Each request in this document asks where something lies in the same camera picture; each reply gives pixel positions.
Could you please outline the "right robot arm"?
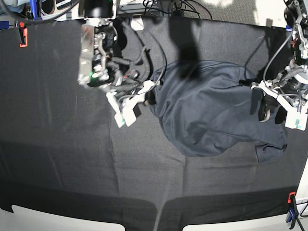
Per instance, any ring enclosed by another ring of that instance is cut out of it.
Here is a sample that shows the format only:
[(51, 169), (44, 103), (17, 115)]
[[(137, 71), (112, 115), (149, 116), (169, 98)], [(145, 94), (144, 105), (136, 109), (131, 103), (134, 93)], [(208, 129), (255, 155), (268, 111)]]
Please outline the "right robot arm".
[[(151, 59), (137, 33), (126, 21), (117, 20), (116, 0), (82, 0), (78, 15), (85, 23), (81, 27), (81, 53), (77, 82), (85, 88), (102, 90), (109, 103), (123, 109), (130, 100), (154, 105), (154, 88), (160, 83), (150, 81)], [(115, 56), (119, 30), (131, 32), (140, 48), (137, 59)]]

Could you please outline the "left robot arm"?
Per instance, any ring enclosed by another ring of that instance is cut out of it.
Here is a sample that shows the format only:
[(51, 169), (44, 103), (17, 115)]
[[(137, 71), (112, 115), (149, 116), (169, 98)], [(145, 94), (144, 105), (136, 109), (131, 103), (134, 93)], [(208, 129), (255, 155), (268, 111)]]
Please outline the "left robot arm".
[[(257, 111), (259, 121), (264, 123), (276, 110), (276, 124), (305, 130), (308, 121), (308, 2), (287, 0), (284, 4), (290, 34), (267, 63), (262, 79), (251, 83), (251, 113)], [(287, 44), (292, 51), (289, 64), (275, 78), (268, 78), (270, 65)]]

